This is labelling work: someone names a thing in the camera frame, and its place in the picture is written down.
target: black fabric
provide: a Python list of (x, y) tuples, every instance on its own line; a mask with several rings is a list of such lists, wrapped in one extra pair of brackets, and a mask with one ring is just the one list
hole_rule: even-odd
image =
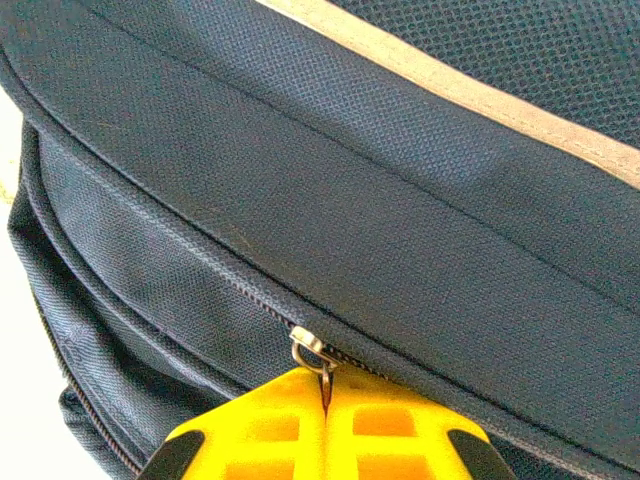
[(59, 404), (67, 427), (102, 469), (112, 478), (133, 480), (135, 476), (120, 462), (104, 438), (96, 431), (73, 390), (67, 388), (62, 392)]
[(332, 0), (431, 56), (640, 147), (636, 0)]
[[(154, 5), (1, 10), (3, 82), (39, 132), (14, 241), (138, 463), (194, 410), (291, 365), (268, 311), (480, 421), (520, 471), (637, 477), (636, 192), (253, 3)], [(211, 71), (114, 17), (168, 28), (150, 39), (183, 53), (193, 39), (176, 31), (219, 35), (194, 50)], [(287, 48), (283, 72), (266, 69)], [(344, 128), (318, 131), (327, 112)]]

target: yellow plastic object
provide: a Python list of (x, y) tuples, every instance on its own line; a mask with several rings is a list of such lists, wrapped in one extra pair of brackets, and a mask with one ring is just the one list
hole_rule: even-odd
[(186, 473), (170, 478), (472, 480), (447, 432), (488, 442), (472, 421), (348, 366), (336, 370), (326, 419), (318, 376), (297, 368), (182, 424), (167, 440), (193, 430), (204, 443)]

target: metal zipper slider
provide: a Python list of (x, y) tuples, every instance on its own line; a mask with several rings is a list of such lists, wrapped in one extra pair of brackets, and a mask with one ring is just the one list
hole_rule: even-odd
[[(320, 375), (320, 392), (322, 394), (322, 408), (325, 416), (331, 403), (331, 390), (333, 387), (333, 371), (340, 365), (340, 360), (332, 357), (326, 352), (326, 344), (316, 337), (309, 330), (300, 326), (293, 327), (289, 338), (293, 340), (291, 354), (299, 365), (308, 368), (314, 373)], [(300, 352), (300, 347), (306, 348), (308, 351), (320, 358), (320, 366), (310, 364), (305, 360)]]

